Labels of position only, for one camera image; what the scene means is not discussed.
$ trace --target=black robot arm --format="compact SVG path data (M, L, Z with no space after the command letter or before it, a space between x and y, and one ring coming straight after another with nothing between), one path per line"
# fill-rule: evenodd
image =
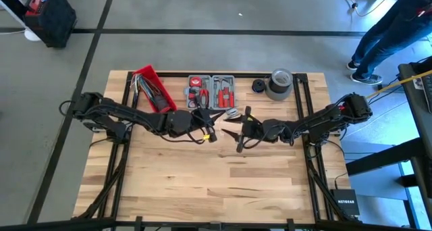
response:
M343 130L349 124L367 121L372 116L371 108L366 99L355 93L345 95L336 103L328 105L310 116L301 120L281 121L276 119L260 122L250 114L250 107L246 107L245 114L235 119L226 120L233 123L243 123L240 134L222 129L238 143L237 152L251 149L261 141L275 143L278 140L294 144L294 139L308 131L310 143L322 145L329 137L330 132ZM246 145L250 140L258 140L253 145Z
M211 118L211 113L217 113L217 115ZM192 142L201 144L203 140L194 140L190 133L205 128L209 135L209 142L216 141L213 126L215 120L223 113L223 111L211 111L201 107L192 112L177 110L167 113L146 113L104 98L100 93L81 94L72 110L73 118L80 121L90 120L91 122L84 123L87 128L105 129L108 138L118 143L123 143L128 139L128 130L131 125L116 122L110 116L144 126L146 130L160 137L168 135L176 138L187 134Z

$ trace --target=wire cutters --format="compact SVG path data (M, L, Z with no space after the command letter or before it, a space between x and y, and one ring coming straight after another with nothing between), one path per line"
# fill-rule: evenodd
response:
M202 106L204 106L206 108L209 107L209 100L210 100L209 91L207 90L207 85L206 85L204 80L202 81L202 88L200 90L200 100L201 100Z

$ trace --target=sneaker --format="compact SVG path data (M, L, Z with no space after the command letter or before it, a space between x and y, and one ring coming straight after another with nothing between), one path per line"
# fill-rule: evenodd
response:
M367 85L376 85L376 84L380 84L383 82L383 78L378 76L378 75L374 75L372 74L369 78L367 79L355 79L353 77L353 74L351 74L351 80L353 82L359 82L359 83L363 83L363 84L367 84Z
M346 64L346 69L348 70L357 70L357 67L359 66L359 63L355 63L354 61L350 61L350 63Z

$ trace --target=wooden table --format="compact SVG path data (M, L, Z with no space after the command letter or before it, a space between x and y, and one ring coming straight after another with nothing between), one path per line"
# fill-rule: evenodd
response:
M105 97L122 101L127 73L111 71ZM186 109L183 89L187 78L161 79L179 109ZM314 110L323 109L330 104L324 74L308 73L308 79ZM240 112L249 105L252 115L259 120L298 119L294 93L283 102L275 102L265 94L254 94L250 89L253 80L236 79ZM304 99L302 86L300 94ZM305 100L302 102L307 116ZM137 109L151 112L143 95ZM134 221L141 215L148 222L283 224L292 218L296 224L313 224L301 138L293 147L281 142L261 143L237 154L233 138L220 129L240 132L241 125L224 122L224 117L216 121L217 142L203 145L168 143L143 127L134 126L117 220ZM197 138L200 134L200 131L194 133ZM93 141L105 137L105 134L95 134ZM340 143L335 136L331 140ZM112 143L102 142L91 147L74 216L84 212L102 189L111 146ZM322 154L329 188L333 188L334 178L346 172L344 157L332 144L323 146ZM338 178L337 184L340 188L350 188L346 175ZM323 196L318 187L317 193L321 218L325 219ZM110 214L112 196L105 215Z

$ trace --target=black floor stripe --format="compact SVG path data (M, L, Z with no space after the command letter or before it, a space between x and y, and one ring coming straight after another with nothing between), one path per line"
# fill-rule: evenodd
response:
M290 30L223 30L223 29L110 29L103 34L191 34L191 35L271 35L271 36L363 36L365 32L290 31Z
M76 101L76 99L81 95L82 88L84 87L84 83L86 81L86 77L88 75L88 71L90 69L93 57L95 56L97 44L98 44L99 39L101 37L102 28L105 25L105 21L107 20L109 9L110 9L112 3L113 3L113 0L106 0L106 2L105 2L105 6L103 8L101 18L99 19L99 23L97 25L97 30L94 33L92 42L90 44L90 48L88 49L88 53L87 53L86 59L84 61L84 65L82 66L80 76L79 76L78 81L76 83L74 93L72 94L72 99L71 99L72 101ZM61 151L63 150L63 146L65 143L66 137L68 135L70 125L72 123L72 116L71 115L72 115L73 105L74 104L71 103L71 105L67 109L66 117L64 118L64 120L61 124L61 128L60 128L60 131L57 135L57 139L55 141L55 146L54 146L53 152L52 152L51 157L49 159L47 170L45 171L45 175L44 175L42 183L40 185L38 194L34 200L32 210L30 211L30 215L29 215L29 218L27 221L28 224L37 223L39 215L41 214L41 211L43 208L43 203L45 202L45 198L47 197L49 186L51 185L51 181L53 180L55 169L56 169L57 164L59 162Z

